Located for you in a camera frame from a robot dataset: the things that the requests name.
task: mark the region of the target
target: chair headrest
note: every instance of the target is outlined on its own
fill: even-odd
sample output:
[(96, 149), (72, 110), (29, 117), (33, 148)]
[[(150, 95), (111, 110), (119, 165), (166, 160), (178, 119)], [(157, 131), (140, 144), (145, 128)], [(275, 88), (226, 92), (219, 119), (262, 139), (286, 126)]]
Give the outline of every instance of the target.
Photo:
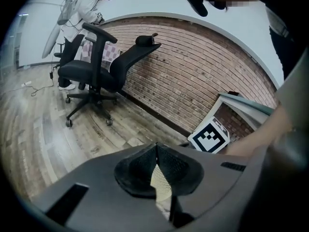
[(136, 38), (135, 44), (138, 46), (144, 46), (144, 47), (152, 46), (155, 43), (154, 37), (157, 35), (158, 35), (157, 33), (154, 33), (151, 36), (141, 35)]

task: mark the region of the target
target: shoe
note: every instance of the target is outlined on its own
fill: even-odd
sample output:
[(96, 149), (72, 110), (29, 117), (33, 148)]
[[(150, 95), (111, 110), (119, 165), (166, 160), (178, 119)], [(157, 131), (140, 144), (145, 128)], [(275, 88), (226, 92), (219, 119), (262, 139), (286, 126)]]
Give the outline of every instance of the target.
[(59, 84), (58, 84), (58, 89), (59, 90), (72, 90), (72, 89), (75, 89), (75, 85), (74, 84), (70, 84), (67, 87), (59, 87)]

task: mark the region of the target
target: wooden floor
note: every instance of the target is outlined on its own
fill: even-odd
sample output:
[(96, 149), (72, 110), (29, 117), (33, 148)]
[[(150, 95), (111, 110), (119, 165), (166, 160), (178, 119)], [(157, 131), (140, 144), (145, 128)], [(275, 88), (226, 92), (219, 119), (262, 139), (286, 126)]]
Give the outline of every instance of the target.
[(37, 88), (51, 85), (49, 72), (47, 65), (16, 71), (0, 88), (1, 94), (6, 92), (0, 100), (2, 162), (24, 198), (31, 200), (88, 159), (151, 141), (186, 142), (184, 136), (120, 95), (116, 106), (103, 103), (113, 117), (112, 126), (87, 105), (72, 117), (73, 127), (67, 128), (65, 116), (79, 100), (65, 103), (68, 91), (58, 90), (56, 72), (55, 85), (34, 97), (31, 88), (7, 92), (28, 81)]

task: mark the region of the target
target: baseboard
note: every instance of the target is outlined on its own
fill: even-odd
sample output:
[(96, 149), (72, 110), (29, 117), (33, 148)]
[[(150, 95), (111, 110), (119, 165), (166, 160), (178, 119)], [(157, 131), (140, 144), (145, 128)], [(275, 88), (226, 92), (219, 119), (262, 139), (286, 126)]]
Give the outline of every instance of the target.
[(132, 101), (134, 104), (136, 104), (140, 108), (144, 109), (146, 112), (148, 112), (150, 115), (152, 115), (155, 118), (157, 118), (158, 120), (160, 120), (162, 123), (166, 124), (167, 126), (171, 127), (173, 130), (175, 130), (178, 133), (180, 133), (181, 135), (185, 136), (186, 138), (191, 135), (190, 132), (188, 132), (184, 128), (180, 127), (179, 125), (176, 125), (174, 122), (170, 121), (169, 119), (165, 118), (164, 116), (159, 114), (157, 111), (155, 111), (151, 107), (145, 105), (144, 103), (142, 103), (141, 101), (139, 101), (138, 99), (133, 97), (132, 95), (126, 93), (123, 90), (119, 91), (118, 93), (121, 94), (126, 99), (128, 99), (129, 101)]
[(45, 64), (59, 64), (60, 62), (41, 62), (41, 63), (34, 63), (34, 64), (26, 64), (26, 65), (22, 65), (22, 66), (18, 66), (17, 68), (20, 69), (20, 68), (23, 68), (27, 65), (30, 65), (31, 67), (33, 66), (38, 66), (38, 65), (45, 65)]

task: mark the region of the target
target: white wall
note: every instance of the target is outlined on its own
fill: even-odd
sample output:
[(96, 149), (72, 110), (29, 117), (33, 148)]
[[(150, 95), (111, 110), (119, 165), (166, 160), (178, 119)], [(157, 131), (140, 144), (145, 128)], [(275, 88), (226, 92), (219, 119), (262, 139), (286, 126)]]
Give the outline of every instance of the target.
[[(51, 61), (52, 54), (42, 59), (47, 38), (60, 14), (63, 0), (30, 0), (21, 13), (28, 13), (21, 39), (20, 65)], [(204, 25), (244, 48), (269, 75), (276, 87), (283, 83), (282, 66), (273, 48), (265, 6), (255, 2), (246, 7), (219, 11), (205, 3), (209, 12), (198, 16), (186, 0), (105, 0), (98, 9), (108, 21), (119, 18), (157, 15), (185, 19)]]

